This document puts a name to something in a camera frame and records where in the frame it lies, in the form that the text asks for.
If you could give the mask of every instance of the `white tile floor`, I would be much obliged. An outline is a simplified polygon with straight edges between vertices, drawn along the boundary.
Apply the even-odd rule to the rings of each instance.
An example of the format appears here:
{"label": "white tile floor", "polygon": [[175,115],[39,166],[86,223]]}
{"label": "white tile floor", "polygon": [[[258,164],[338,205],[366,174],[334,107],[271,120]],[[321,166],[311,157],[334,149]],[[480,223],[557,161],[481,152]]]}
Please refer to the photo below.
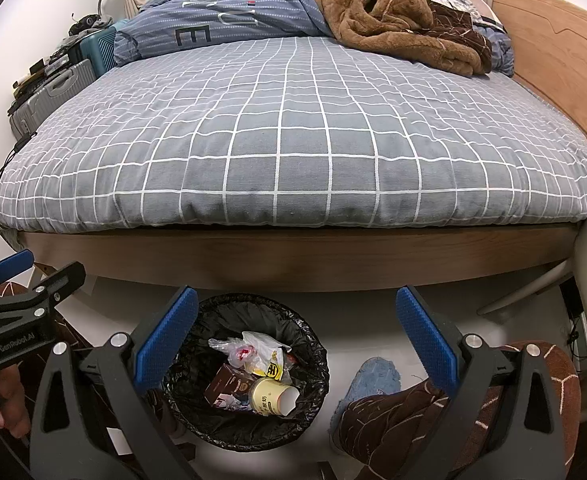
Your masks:
{"label": "white tile floor", "polygon": [[[492,346],[526,339],[563,345],[569,326],[557,287],[502,314],[485,318],[475,314],[478,307],[515,290],[541,272],[530,269],[468,282],[423,286],[419,290],[429,305],[457,323],[462,333],[479,333]],[[104,343],[119,330],[130,332],[147,312],[163,304],[174,292],[171,287],[102,278],[88,283],[85,290],[77,298],[65,301],[60,310],[95,345]],[[201,300],[217,293],[198,292]],[[329,449],[327,428],[356,371],[368,358],[381,356],[395,363],[403,388],[425,378],[425,371],[396,320],[395,290],[263,295],[297,311],[320,337],[328,352],[329,394],[317,419],[297,442],[259,454],[240,454],[193,438],[198,445],[193,466],[204,480],[317,480],[316,462],[329,460],[339,479],[353,479],[360,465]]]}

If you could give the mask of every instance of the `trash can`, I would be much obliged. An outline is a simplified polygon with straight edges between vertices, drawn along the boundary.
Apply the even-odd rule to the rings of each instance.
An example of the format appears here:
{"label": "trash can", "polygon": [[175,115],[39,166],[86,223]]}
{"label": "trash can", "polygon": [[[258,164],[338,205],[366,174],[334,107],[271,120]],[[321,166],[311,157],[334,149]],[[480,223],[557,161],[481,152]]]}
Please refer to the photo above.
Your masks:
{"label": "trash can", "polygon": [[[208,340],[241,338],[243,330],[262,332],[291,346],[298,361],[291,379],[301,396],[289,416],[229,412],[211,407],[204,398],[227,361],[225,354],[209,348]],[[178,420],[206,442],[239,452],[273,449],[296,440],[318,415],[329,391],[327,351],[307,322],[283,304],[253,294],[224,294],[200,304],[163,388]]]}

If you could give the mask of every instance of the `suitcase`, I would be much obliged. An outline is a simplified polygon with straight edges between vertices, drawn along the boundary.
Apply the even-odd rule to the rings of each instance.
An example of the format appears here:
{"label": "suitcase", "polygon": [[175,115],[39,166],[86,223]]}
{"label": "suitcase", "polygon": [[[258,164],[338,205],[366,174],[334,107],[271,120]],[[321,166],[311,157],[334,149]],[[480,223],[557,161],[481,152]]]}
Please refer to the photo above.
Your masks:
{"label": "suitcase", "polygon": [[96,77],[115,68],[113,43],[115,43],[115,27],[99,30],[80,41],[82,58],[91,60]]}
{"label": "suitcase", "polygon": [[91,62],[85,59],[47,81],[10,116],[16,139],[36,131],[55,110],[95,80]]}

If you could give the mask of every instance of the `metal screw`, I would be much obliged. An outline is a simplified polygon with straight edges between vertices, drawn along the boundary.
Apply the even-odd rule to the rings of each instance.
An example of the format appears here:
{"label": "metal screw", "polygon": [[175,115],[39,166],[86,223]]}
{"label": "metal screw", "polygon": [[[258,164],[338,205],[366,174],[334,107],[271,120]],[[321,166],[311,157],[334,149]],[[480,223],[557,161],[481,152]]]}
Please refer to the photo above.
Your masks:
{"label": "metal screw", "polygon": [[465,338],[465,343],[471,348],[480,348],[482,346],[482,338],[479,335],[469,334]]}
{"label": "metal screw", "polygon": [[124,346],[127,342],[127,335],[123,333],[115,334],[111,336],[111,344],[116,348]]}
{"label": "metal screw", "polygon": [[540,348],[534,344],[527,345],[527,353],[530,356],[538,357],[540,355]]}
{"label": "metal screw", "polygon": [[65,342],[56,343],[56,345],[53,347],[53,353],[55,355],[62,355],[66,351],[67,351],[67,344]]}

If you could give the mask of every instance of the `brown box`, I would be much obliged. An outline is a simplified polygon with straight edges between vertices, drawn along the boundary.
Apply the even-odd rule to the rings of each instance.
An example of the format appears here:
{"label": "brown box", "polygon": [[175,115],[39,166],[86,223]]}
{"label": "brown box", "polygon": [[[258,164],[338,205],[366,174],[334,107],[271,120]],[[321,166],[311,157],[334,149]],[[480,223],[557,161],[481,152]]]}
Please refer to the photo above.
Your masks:
{"label": "brown box", "polygon": [[251,410],[250,392],[257,377],[229,364],[222,365],[211,384],[204,392],[204,398],[214,407],[232,411]]}

